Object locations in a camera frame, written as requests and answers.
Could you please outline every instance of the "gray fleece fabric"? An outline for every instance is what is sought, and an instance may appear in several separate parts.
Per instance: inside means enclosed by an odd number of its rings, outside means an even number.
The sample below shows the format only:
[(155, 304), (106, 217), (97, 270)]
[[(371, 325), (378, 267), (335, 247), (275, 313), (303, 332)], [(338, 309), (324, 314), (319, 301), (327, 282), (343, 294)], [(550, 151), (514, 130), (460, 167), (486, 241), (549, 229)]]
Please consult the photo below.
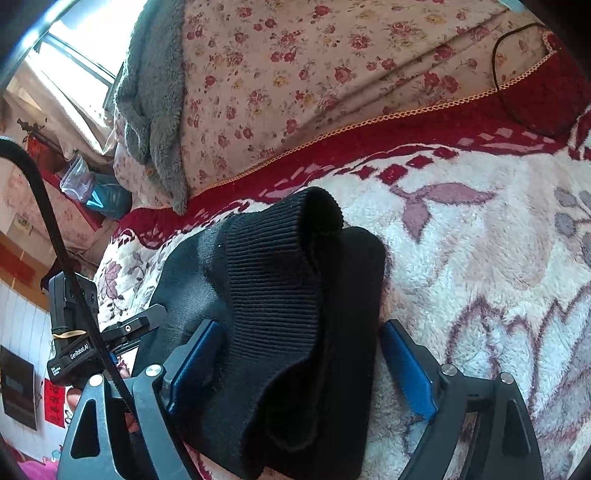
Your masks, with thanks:
[(182, 26), (184, 0), (148, 0), (129, 42), (115, 104), (127, 120), (125, 141), (150, 181), (187, 209), (187, 179), (178, 127), (184, 101)]

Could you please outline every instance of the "window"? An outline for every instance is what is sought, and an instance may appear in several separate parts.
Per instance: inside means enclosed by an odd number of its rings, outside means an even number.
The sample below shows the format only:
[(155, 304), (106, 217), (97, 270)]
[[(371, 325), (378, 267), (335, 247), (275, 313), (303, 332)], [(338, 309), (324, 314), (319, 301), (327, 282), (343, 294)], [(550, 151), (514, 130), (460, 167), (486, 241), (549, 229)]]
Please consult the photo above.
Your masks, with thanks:
[(80, 0), (36, 50), (44, 73), (72, 101), (112, 110), (114, 85), (146, 0)]

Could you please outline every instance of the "metal screw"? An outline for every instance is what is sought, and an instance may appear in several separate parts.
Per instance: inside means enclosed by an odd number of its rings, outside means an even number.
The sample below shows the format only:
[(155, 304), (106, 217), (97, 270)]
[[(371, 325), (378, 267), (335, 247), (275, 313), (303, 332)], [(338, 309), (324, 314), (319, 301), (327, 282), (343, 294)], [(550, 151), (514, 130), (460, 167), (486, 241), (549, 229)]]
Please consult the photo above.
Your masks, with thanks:
[(441, 371), (443, 372), (443, 375), (447, 375), (448, 377), (453, 377), (455, 374), (457, 374), (457, 368), (452, 364), (442, 365)]
[(98, 387), (101, 383), (103, 383), (103, 376), (100, 374), (92, 375), (88, 383), (91, 387)]
[(160, 365), (150, 365), (148, 368), (146, 368), (146, 375), (149, 377), (157, 377), (160, 375), (161, 371), (162, 367)]
[(515, 378), (513, 378), (513, 375), (511, 375), (510, 373), (503, 372), (501, 374), (501, 381), (503, 383), (506, 383), (507, 385), (511, 385), (515, 381)]

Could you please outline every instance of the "black wire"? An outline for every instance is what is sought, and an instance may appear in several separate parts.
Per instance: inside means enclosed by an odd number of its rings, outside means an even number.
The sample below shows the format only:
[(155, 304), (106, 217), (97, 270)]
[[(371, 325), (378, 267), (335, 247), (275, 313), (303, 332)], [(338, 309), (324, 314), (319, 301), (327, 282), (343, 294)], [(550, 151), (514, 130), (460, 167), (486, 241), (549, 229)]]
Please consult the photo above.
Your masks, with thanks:
[(525, 127), (527, 130), (530, 130), (531, 132), (541, 135), (542, 137), (557, 137), (567, 131), (569, 131), (572, 126), (574, 125), (574, 123), (576, 122), (577, 117), (579, 116), (579, 114), (577, 113), (576, 116), (574, 117), (573, 121), (569, 124), (567, 124), (564, 128), (560, 129), (557, 132), (541, 132), (536, 130), (535, 128), (533, 128), (531, 125), (526, 124), (525, 122), (523, 122), (522, 120), (519, 119), (519, 117), (517, 117), (517, 115), (513, 112), (513, 110), (511, 110), (511, 108), (509, 108), (509, 106), (506, 103), (505, 97), (502, 94), (501, 91), (501, 87), (499, 86), (499, 82), (498, 79), (496, 77), (496, 64), (495, 64), (495, 60), (496, 60), (496, 51), (499, 48), (499, 46), (501, 45), (501, 42), (503, 42), (504, 39), (506, 39), (507, 37), (510, 37), (511, 35), (517, 34), (521, 31), (527, 30), (528, 28), (531, 27), (540, 27), (543, 28), (544, 30), (550, 30), (548, 27), (546, 27), (546, 25), (541, 24), (539, 22), (532, 22), (529, 23), (527, 25), (524, 25), (523, 27), (519, 27), (516, 28), (515, 30), (511, 30), (510, 32), (507, 32), (503, 35), (501, 35), (499, 37), (499, 39), (496, 41), (494, 48), (492, 49), (492, 78), (495, 82), (495, 89), (496, 92), (498, 94), (499, 100), (501, 101), (501, 105), (503, 107), (503, 109), (505, 110), (505, 113), (516, 123), (520, 124), (522, 127)]
[(22, 149), (20, 145), (6, 137), (0, 137), (0, 157), (6, 158), (10, 162), (14, 163), (23, 172), (25, 178), (28, 180), (31, 190), (33, 191), (33, 195), (35, 196), (35, 201), (39, 206), (43, 221), (45, 222), (45, 226), (47, 227), (51, 244), (56, 251), (57, 259), (60, 261), (61, 268), (64, 271), (68, 282), (72, 286), (74, 299), (81, 308), (82, 318), (86, 324), (86, 330), (90, 335), (90, 339), (99, 352), (100, 359), (103, 362), (105, 369), (111, 375), (113, 383), (115, 384), (115, 388), (119, 392), (119, 395), (121, 395), (121, 399), (123, 399), (131, 414), (137, 418), (135, 404), (131, 393), (123, 382), (117, 367), (113, 363), (111, 355), (109, 354), (109, 351), (107, 350), (107, 347), (100, 335), (99, 326), (92, 317), (90, 309), (86, 304), (86, 300), (82, 295), (82, 289), (80, 288), (80, 284), (78, 283), (74, 269), (72, 268), (72, 264), (70, 262), (70, 258), (68, 256), (66, 246), (61, 237), (56, 216), (53, 212), (53, 208), (51, 207), (47, 190), (45, 189), (45, 184), (43, 183), (43, 179), (41, 178), (41, 174), (39, 173), (35, 162), (33, 162), (33, 159), (26, 151)]

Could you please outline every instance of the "plastic bag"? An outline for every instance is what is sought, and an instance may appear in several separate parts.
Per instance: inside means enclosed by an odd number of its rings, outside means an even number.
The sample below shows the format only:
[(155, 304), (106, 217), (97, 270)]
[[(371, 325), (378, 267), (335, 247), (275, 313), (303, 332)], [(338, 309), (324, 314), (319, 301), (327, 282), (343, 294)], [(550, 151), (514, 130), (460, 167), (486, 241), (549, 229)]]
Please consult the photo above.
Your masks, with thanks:
[(60, 188), (69, 198), (108, 218), (120, 220), (131, 210), (131, 193), (114, 176), (91, 172), (80, 155), (62, 178)]
[(95, 188), (95, 178), (81, 155), (78, 155), (72, 162), (60, 182), (60, 188), (69, 198), (81, 203), (86, 203), (92, 195), (92, 190)]

